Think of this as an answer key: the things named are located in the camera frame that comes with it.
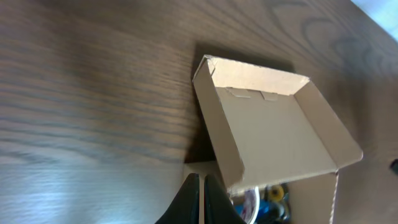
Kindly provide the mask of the blue plastic case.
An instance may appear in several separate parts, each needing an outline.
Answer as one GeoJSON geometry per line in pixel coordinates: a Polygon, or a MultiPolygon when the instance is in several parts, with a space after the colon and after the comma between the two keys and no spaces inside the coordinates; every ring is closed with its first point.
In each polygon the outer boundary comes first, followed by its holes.
{"type": "MultiPolygon", "coordinates": [[[[243,210],[243,203],[234,205],[234,209],[241,217],[241,212],[243,210]]],[[[281,223],[276,220],[276,215],[271,214],[269,209],[269,202],[265,200],[260,200],[259,211],[254,223],[281,223]]]]}

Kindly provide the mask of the cardboard box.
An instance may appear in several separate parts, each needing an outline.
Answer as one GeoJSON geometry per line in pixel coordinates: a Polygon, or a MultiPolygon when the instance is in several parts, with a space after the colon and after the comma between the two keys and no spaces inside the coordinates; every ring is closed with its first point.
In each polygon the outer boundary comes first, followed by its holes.
{"type": "Polygon", "coordinates": [[[185,173],[233,196],[285,183],[292,223],[333,221],[338,171],[363,152],[308,77],[205,55],[193,86],[216,159],[185,173]]]}

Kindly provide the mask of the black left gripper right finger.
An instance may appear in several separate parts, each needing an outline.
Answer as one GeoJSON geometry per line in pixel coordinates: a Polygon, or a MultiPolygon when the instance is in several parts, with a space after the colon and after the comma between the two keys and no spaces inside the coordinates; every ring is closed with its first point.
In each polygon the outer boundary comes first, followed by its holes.
{"type": "Polygon", "coordinates": [[[204,202],[205,224],[245,224],[213,175],[205,177],[204,202]]]}

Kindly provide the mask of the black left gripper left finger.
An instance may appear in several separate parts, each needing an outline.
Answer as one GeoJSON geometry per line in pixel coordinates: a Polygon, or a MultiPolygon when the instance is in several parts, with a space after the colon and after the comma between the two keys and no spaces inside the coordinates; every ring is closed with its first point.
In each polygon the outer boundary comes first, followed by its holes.
{"type": "Polygon", "coordinates": [[[200,178],[198,174],[191,173],[155,224],[198,224],[199,205],[200,178]]]}

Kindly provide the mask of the white masking tape roll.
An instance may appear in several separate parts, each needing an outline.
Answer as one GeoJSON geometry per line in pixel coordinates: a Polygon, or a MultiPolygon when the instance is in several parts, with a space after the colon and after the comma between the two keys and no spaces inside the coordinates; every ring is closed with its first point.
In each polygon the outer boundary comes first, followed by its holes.
{"type": "Polygon", "coordinates": [[[254,224],[259,211],[259,204],[259,187],[254,187],[253,189],[245,191],[241,218],[246,222],[246,224],[254,224]]]}

